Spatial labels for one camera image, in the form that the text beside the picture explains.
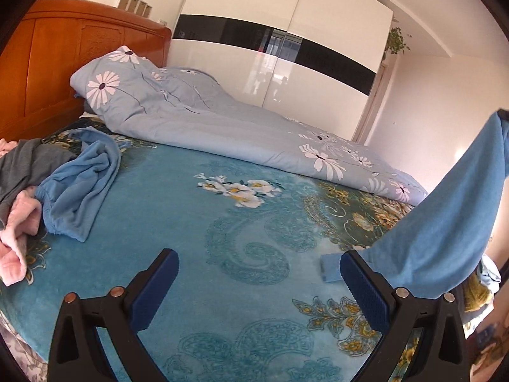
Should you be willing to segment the mustard yellow folded towel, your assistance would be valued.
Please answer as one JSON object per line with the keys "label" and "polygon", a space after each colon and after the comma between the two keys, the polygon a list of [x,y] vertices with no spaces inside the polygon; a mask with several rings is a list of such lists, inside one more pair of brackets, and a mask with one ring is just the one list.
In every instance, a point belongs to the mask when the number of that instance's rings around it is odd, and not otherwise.
{"label": "mustard yellow folded towel", "polygon": [[492,301],[493,293],[481,283],[475,272],[472,272],[462,284],[464,310],[476,311]]}

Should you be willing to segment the grey daisy print duvet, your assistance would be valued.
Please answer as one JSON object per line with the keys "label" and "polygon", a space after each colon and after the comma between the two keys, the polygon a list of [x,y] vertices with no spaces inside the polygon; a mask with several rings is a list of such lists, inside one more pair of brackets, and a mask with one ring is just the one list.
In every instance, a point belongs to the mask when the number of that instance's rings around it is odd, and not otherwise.
{"label": "grey daisy print duvet", "polygon": [[417,205],[427,192],[367,147],[231,97],[211,75],[159,68],[127,46],[70,85],[115,133],[300,174]]}

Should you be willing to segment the blue fleece garment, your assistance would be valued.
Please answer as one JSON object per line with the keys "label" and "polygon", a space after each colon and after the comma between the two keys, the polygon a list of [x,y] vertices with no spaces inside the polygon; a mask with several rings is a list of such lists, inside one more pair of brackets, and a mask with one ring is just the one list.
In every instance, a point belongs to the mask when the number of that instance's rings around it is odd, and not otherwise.
{"label": "blue fleece garment", "polygon": [[360,255],[391,286],[436,299],[481,260],[508,176],[508,112],[488,118],[432,193]]}

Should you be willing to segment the white black stripe wardrobe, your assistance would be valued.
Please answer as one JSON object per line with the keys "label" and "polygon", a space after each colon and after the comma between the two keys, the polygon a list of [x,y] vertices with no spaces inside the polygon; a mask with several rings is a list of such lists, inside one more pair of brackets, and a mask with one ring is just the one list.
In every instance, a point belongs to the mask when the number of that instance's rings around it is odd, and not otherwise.
{"label": "white black stripe wardrobe", "polygon": [[392,11],[377,0],[185,0],[169,62],[342,138],[359,129]]}

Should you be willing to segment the green hanging plant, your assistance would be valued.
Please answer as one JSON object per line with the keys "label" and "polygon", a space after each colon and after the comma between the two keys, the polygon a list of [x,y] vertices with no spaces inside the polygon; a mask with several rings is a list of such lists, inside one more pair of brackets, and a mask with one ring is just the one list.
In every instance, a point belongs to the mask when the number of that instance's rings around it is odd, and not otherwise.
{"label": "green hanging plant", "polygon": [[404,40],[400,27],[393,27],[389,31],[382,59],[385,60],[388,55],[397,55],[410,50],[410,47]]}

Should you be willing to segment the wall switch panel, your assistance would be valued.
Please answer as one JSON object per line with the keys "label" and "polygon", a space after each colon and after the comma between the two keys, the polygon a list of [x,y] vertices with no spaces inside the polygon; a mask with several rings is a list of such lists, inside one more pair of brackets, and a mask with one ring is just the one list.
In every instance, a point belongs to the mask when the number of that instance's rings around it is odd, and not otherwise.
{"label": "wall switch panel", "polygon": [[143,18],[148,18],[152,11],[152,7],[142,0],[119,0],[117,8]]}

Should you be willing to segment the blue fleece pants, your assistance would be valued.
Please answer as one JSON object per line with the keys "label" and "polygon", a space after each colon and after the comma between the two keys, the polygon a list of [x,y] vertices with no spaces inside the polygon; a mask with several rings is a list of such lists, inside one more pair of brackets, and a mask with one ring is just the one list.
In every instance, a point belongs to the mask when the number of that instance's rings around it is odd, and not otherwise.
{"label": "blue fleece pants", "polygon": [[73,129],[70,137],[81,141],[80,154],[43,180],[35,197],[47,232],[84,242],[119,172],[121,151],[93,127]]}

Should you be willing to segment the orange wooden headboard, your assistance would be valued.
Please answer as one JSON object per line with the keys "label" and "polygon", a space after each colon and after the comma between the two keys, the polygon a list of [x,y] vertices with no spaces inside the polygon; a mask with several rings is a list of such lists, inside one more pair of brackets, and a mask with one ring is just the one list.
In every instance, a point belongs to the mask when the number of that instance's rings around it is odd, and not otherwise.
{"label": "orange wooden headboard", "polygon": [[122,45],[166,65],[172,31],[106,4],[37,0],[1,54],[1,137],[45,137],[75,122],[83,100],[70,77]]}

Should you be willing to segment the teal floral bed blanket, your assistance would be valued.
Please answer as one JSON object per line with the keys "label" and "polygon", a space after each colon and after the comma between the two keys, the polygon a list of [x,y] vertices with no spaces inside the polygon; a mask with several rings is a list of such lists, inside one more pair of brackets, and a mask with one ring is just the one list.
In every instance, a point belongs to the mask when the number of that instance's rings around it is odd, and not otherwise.
{"label": "teal floral bed blanket", "polygon": [[64,295],[102,296],[160,250],[179,272],[140,334],[170,381],[349,381],[380,336],[325,253],[363,249],[412,206],[237,159],[119,136],[120,171],[88,239],[39,236],[28,276],[1,289],[1,320],[46,377]]}

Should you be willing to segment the grey garment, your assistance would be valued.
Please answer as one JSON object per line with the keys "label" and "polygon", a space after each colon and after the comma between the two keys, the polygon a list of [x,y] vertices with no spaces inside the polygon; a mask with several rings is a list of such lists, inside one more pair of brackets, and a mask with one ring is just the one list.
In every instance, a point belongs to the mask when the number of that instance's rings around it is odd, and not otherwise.
{"label": "grey garment", "polygon": [[1,158],[1,229],[7,223],[12,204],[19,192],[28,186],[39,185],[57,168],[73,160],[76,155],[41,139],[21,140]]}

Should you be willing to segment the pink garment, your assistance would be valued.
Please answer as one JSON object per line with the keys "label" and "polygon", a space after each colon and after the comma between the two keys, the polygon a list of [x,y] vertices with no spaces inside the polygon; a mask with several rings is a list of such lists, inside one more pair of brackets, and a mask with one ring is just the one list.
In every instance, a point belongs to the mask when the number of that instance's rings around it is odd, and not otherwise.
{"label": "pink garment", "polygon": [[22,281],[27,272],[27,236],[36,234],[40,224],[41,206],[34,190],[31,185],[18,193],[1,229],[1,280],[6,286]]}

